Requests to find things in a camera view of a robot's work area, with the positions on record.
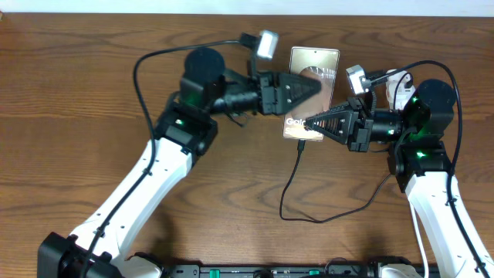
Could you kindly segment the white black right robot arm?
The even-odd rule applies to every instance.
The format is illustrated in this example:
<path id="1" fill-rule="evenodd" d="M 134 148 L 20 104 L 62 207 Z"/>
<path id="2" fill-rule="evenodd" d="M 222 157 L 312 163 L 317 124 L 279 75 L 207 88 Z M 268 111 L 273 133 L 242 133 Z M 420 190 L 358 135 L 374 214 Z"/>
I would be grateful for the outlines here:
<path id="1" fill-rule="evenodd" d="M 401 192 L 424 226 L 442 277 L 491 277 L 493 259 L 465 209 L 442 137 L 454 117 L 454 90 L 426 80 L 402 110 L 371 111 L 363 99 L 306 119 L 319 132 L 350 151 L 366 152 L 371 142 L 390 145 L 387 164 Z"/>

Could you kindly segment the white power strip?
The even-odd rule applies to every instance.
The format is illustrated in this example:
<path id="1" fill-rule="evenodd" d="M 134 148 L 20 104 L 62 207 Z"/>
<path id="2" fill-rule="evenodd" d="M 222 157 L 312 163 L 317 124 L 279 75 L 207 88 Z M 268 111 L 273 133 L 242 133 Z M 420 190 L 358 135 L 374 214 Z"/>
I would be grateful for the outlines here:
<path id="1" fill-rule="evenodd" d="M 412 74 L 403 71 L 389 76 L 385 85 L 389 108 L 392 110 L 403 110 L 415 92 Z"/>

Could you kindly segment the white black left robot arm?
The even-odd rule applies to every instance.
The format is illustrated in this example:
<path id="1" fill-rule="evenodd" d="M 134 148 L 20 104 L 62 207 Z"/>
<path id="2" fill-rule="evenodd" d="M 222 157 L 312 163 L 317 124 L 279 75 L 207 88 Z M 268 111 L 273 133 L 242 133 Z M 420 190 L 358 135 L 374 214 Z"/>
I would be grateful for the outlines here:
<path id="1" fill-rule="evenodd" d="M 166 194 L 195 166 L 218 133 L 214 114 L 283 115 L 319 93 L 314 78 L 225 66 L 214 44 L 189 46 L 179 90 L 167 101 L 137 163 L 110 197 L 68 236 L 49 234 L 39 277 L 160 277 L 164 268 L 130 248 Z"/>

